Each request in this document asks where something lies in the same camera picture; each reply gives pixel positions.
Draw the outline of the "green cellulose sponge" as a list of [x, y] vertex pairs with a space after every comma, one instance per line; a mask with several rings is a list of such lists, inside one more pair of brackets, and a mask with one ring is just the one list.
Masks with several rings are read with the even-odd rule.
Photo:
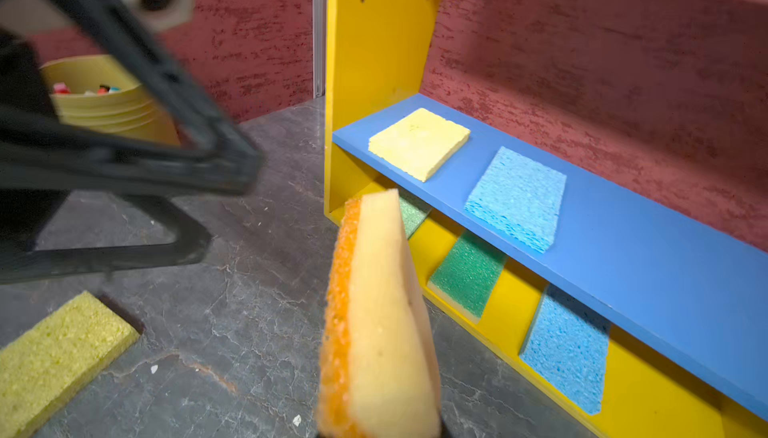
[[399, 190], [399, 200], [405, 235], [410, 238], [425, 221], [432, 208], [404, 189]]

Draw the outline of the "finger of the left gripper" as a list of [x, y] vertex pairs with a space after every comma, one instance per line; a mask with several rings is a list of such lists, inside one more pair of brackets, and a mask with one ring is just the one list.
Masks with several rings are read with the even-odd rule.
[[241, 195], [250, 190], [262, 151], [123, 0], [50, 1], [145, 85], [196, 146], [184, 149], [110, 136], [4, 105], [2, 187], [135, 195]]
[[157, 196], [123, 195], [121, 199], [159, 222], [175, 237], [170, 243], [121, 247], [21, 251], [1, 247], [3, 285], [69, 275], [188, 265], [200, 262], [211, 234], [177, 207]]

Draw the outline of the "tan sponge green scrub back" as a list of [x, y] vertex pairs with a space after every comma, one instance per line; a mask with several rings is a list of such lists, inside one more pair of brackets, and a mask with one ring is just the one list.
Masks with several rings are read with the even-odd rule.
[[506, 259], [497, 248], [465, 231], [431, 275], [427, 287], [469, 322], [477, 324]]

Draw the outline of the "yellow cellulose sponge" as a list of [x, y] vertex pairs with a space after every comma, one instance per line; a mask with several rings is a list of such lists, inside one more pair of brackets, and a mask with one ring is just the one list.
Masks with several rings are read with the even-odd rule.
[[1, 350], [1, 435], [29, 437], [139, 338], [85, 291]]
[[469, 139], [470, 130], [419, 108], [369, 139], [368, 150], [426, 182]]

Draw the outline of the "blue sponge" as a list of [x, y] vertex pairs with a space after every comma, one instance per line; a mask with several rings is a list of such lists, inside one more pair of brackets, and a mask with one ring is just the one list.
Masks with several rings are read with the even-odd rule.
[[501, 147], [464, 210], [544, 253], [555, 241], [566, 182], [565, 174]]
[[601, 412], [611, 323], [548, 285], [521, 360], [588, 415]]

